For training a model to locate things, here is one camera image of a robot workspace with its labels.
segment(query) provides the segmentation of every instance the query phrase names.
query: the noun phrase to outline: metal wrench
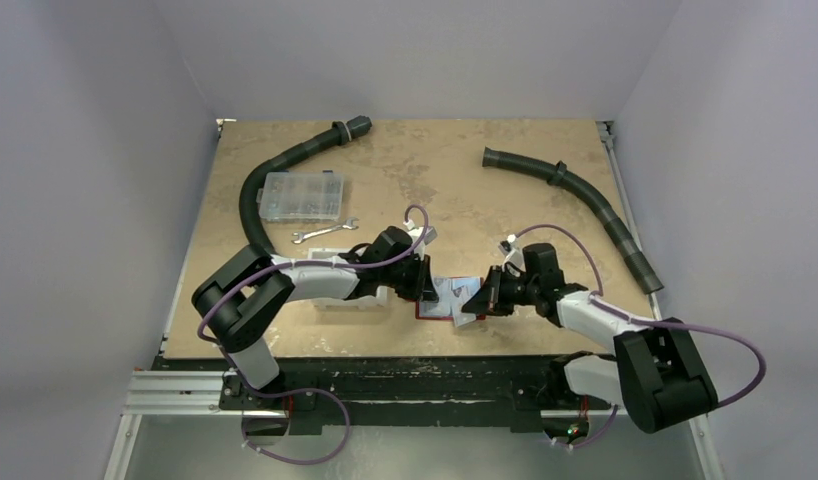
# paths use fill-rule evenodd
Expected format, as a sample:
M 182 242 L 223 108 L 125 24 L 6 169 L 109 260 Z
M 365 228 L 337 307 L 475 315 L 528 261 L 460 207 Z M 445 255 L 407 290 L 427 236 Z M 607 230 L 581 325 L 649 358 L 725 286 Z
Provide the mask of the metal wrench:
M 345 220 L 344 223 L 336 223 L 331 227 L 321 228 L 312 232 L 294 232 L 292 235 L 296 236 L 297 238 L 292 240 L 291 243 L 296 243 L 299 245 L 306 240 L 319 235 L 326 235 L 327 233 L 337 232 L 339 230 L 356 230 L 359 228 L 359 225 L 354 225 L 356 220 L 359 219 L 356 217 L 347 217 L 347 220 Z

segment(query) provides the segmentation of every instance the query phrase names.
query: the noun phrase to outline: black corrugated hose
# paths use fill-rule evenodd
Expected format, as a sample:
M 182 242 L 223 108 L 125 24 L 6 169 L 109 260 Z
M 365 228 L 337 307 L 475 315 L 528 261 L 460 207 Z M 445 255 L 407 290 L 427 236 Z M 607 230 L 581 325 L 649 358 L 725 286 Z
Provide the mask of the black corrugated hose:
M 483 153 L 484 167 L 497 167 L 503 170 L 523 173 L 532 177 L 544 180 L 551 186 L 559 186 L 585 202 L 592 212 L 600 220 L 603 229 L 609 234 L 615 248 L 621 253 L 624 263 L 639 288 L 645 294 L 653 293 L 663 288 L 662 282 L 656 276 L 656 272 L 651 268 L 645 258 L 644 253 L 639 250 L 627 226 L 618 217 L 609 202 L 596 188 L 589 182 L 583 180 L 574 173 L 568 171 L 565 164 L 559 162 L 557 165 L 536 160 L 535 158 L 516 155 L 514 153 L 498 152 L 486 148 Z
M 298 143 L 250 172 L 250 175 L 247 175 L 244 180 L 244 185 L 241 186 L 241 194 L 238 197 L 238 213 L 241 216 L 241 226 L 244 228 L 247 241 L 263 245 L 269 253 L 276 253 L 276 249 L 262 226 L 259 204 L 256 203 L 256 195 L 259 189 L 265 186 L 267 174 L 288 170 L 312 155 L 359 138 L 368 133 L 370 129 L 371 119 L 364 116 L 356 117 L 347 123 L 333 122 L 332 128 L 326 132 L 319 133 L 303 143 Z

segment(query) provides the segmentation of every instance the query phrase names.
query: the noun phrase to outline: white wall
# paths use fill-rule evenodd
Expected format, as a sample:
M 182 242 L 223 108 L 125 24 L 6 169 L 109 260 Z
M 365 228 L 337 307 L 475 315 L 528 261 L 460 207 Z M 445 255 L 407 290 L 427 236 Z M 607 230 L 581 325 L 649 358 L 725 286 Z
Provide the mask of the white wall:
M 818 478 L 818 0 L 685 0 L 618 118 L 662 305 L 770 373 L 711 416 L 731 479 Z M 698 338 L 722 394 L 753 357 Z
M 157 0 L 218 117 L 614 118 L 680 0 Z
M 214 144 L 150 0 L 0 0 L 0 480 L 100 478 Z

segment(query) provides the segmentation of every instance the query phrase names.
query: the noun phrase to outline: wooden tabletop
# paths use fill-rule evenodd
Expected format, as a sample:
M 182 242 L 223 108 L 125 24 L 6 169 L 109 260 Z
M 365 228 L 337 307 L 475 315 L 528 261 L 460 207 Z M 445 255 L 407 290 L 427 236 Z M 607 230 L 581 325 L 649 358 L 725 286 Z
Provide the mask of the wooden tabletop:
M 329 128 L 329 122 L 235 122 L 224 125 L 215 163 L 175 299 L 165 357 L 207 358 L 217 349 L 196 336 L 200 318 L 191 294 L 245 244 L 238 194 L 259 163 Z M 389 225 L 402 227 L 410 203 L 424 205 L 438 238 L 427 248 L 438 276 L 484 276 L 499 265 L 497 244 L 536 223 L 572 231 L 595 257 L 606 299 L 650 315 L 647 298 L 627 271 L 609 237 L 573 195 L 524 175 L 481 166 L 484 147 L 564 160 L 609 199 L 623 218 L 606 153 L 591 120 L 374 120 L 371 132 L 294 167 L 295 172 L 333 170 L 345 175 L 342 218 L 358 217 L 359 229 L 291 243 L 293 231 L 312 225 L 267 224 L 277 250 L 304 258 L 312 247 L 344 247 L 372 241 Z M 523 244 L 549 241 L 568 282 L 595 287 L 583 254 L 561 234 L 539 230 Z M 285 305 L 266 334 L 275 356 L 429 356 L 570 353 L 601 350 L 579 334 L 559 329 L 519 307 L 510 317 L 456 329 L 451 322 L 417 320 L 414 304 L 390 293 L 389 305 L 365 311 L 320 311 L 309 302 Z

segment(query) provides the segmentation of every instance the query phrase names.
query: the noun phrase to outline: black hose clamp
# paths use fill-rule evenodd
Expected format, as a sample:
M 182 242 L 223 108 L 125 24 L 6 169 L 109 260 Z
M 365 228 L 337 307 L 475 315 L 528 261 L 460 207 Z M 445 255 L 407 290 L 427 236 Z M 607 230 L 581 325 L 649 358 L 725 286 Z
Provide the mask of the black hose clamp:
M 350 127 L 344 122 L 332 122 L 332 127 L 338 129 L 338 134 L 341 139 L 338 141 L 339 145 L 346 145 L 353 140 L 353 135 L 350 133 Z
M 556 165 L 556 172 L 554 172 L 553 176 L 547 179 L 548 185 L 557 186 L 560 182 L 562 182 L 562 177 L 568 172 L 568 165 L 565 165 L 565 162 L 562 160 L 559 161 Z

